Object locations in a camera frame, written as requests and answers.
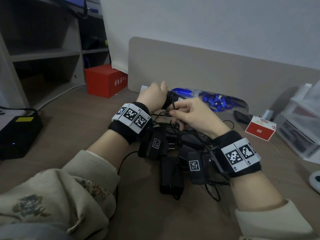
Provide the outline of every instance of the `embroidered pattern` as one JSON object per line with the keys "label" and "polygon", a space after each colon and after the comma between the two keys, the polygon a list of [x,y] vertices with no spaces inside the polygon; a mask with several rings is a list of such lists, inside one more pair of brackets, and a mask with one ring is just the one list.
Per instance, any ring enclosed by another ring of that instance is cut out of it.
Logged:
{"label": "embroidered pattern", "polygon": [[14,213],[19,213],[22,217],[29,215],[47,217],[51,214],[45,213],[45,207],[41,206],[42,196],[32,194],[30,196],[23,197],[12,208]]}
{"label": "embroidered pattern", "polygon": [[86,190],[88,193],[94,198],[98,200],[105,200],[108,195],[110,195],[109,192],[105,190],[105,188],[91,182],[90,180],[86,179],[79,179],[76,181]]}

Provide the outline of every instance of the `beige sweater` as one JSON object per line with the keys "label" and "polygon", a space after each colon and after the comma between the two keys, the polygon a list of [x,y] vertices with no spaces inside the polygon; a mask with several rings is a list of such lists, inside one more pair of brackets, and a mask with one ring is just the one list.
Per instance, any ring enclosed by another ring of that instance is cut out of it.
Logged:
{"label": "beige sweater", "polygon": [[[62,169],[49,169],[0,196],[0,225],[56,222],[75,239],[102,239],[116,209],[120,177],[102,157],[80,151]],[[318,239],[294,204],[264,212],[236,210],[242,234],[250,239]]]}

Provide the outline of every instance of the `blue lanyard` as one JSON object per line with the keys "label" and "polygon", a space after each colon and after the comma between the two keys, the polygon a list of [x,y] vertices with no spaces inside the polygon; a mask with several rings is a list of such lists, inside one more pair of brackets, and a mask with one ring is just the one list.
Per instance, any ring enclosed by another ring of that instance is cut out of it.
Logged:
{"label": "blue lanyard", "polygon": [[207,92],[202,92],[199,94],[199,96],[202,96],[202,101],[208,103],[209,108],[213,112],[222,112],[225,109],[232,109],[234,106],[246,108],[246,106],[233,101],[232,97],[230,96],[223,96],[221,94],[210,94]]}

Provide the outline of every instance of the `person's right hand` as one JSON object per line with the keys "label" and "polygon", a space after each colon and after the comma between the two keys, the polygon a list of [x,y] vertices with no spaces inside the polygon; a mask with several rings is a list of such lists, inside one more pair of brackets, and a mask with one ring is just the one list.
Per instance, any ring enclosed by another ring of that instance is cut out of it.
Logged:
{"label": "person's right hand", "polygon": [[[173,117],[172,123],[181,120],[211,139],[230,131],[230,128],[198,97],[177,101],[174,106],[176,110],[172,104],[167,108]],[[180,130],[184,129],[185,125],[180,123]]]}

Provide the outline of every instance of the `desk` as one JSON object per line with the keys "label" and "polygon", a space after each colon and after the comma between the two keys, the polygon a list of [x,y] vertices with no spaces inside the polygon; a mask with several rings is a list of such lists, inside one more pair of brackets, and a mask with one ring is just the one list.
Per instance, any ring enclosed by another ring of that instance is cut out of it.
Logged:
{"label": "desk", "polygon": [[[62,168],[81,149],[88,148],[106,130],[112,116],[125,102],[134,101],[137,93],[127,88],[110,99],[89,95],[86,88],[70,92],[41,110],[44,129],[22,159],[0,164],[0,193],[49,168]],[[230,112],[219,113],[232,119]],[[320,234],[320,195],[308,183],[311,172],[320,165],[303,161],[275,134],[271,143],[244,132],[262,157],[263,171]],[[132,144],[128,153],[135,151]],[[215,202],[203,186],[185,180],[179,201],[159,192],[157,162],[131,155],[121,168],[119,201],[106,239],[238,239],[240,228],[234,215],[235,202],[227,186],[220,186],[222,200]]]}

